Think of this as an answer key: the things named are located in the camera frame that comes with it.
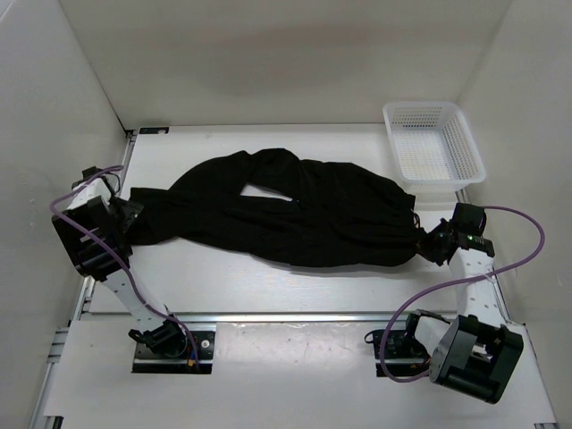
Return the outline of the black trousers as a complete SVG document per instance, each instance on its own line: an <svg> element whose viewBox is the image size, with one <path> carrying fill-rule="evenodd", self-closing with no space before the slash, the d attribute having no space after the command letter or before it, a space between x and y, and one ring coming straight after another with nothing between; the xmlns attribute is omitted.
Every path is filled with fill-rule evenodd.
<svg viewBox="0 0 572 429"><path fill-rule="evenodd" d="M393 267L425 237L414 197L396 182L283 148L213 158L130 199L142 207L127 232L135 246L182 238L300 267Z"/></svg>

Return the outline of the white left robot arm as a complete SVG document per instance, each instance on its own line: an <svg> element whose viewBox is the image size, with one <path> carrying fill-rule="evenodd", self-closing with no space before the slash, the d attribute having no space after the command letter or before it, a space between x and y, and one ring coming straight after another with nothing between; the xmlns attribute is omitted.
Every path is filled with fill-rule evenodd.
<svg viewBox="0 0 572 429"><path fill-rule="evenodd" d="M106 286L136 321L129 336L152 353L190 358L192 336L142 285L130 269L129 227L141 207L117 196L108 180L119 168L91 167L71 192L50 204L52 225L76 271Z"/></svg>

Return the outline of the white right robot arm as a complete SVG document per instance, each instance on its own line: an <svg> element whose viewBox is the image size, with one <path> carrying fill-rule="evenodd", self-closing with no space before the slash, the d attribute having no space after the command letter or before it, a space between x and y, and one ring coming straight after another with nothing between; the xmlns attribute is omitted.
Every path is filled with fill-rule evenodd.
<svg viewBox="0 0 572 429"><path fill-rule="evenodd" d="M457 312L447 319L418 309L408 317L401 346L411 357L430 358L432 383L495 404L524 350L499 310L492 272L494 249L483 237L484 220L442 220L419 245L420 255L448 265L456 287Z"/></svg>

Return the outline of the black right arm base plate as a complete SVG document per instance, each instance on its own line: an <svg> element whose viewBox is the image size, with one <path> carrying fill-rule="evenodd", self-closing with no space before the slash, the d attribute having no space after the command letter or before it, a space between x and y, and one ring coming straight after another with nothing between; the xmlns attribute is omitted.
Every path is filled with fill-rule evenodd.
<svg viewBox="0 0 572 429"><path fill-rule="evenodd" d="M374 349L376 376L385 377L381 368L380 345L384 329L368 332L364 336L366 344ZM424 346L410 338L405 330L391 331L383 353L385 365L396 377L411 377L429 369L431 358Z"/></svg>

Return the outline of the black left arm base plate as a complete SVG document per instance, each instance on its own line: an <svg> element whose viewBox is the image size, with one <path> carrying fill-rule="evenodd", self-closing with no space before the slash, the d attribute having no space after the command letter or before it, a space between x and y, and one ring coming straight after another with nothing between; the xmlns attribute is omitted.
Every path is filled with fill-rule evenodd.
<svg viewBox="0 0 572 429"><path fill-rule="evenodd" d="M192 331L198 353L191 345L179 351L157 354L143 343L136 345L131 371L134 374L211 374L215 354L216 331Z"/></svg>

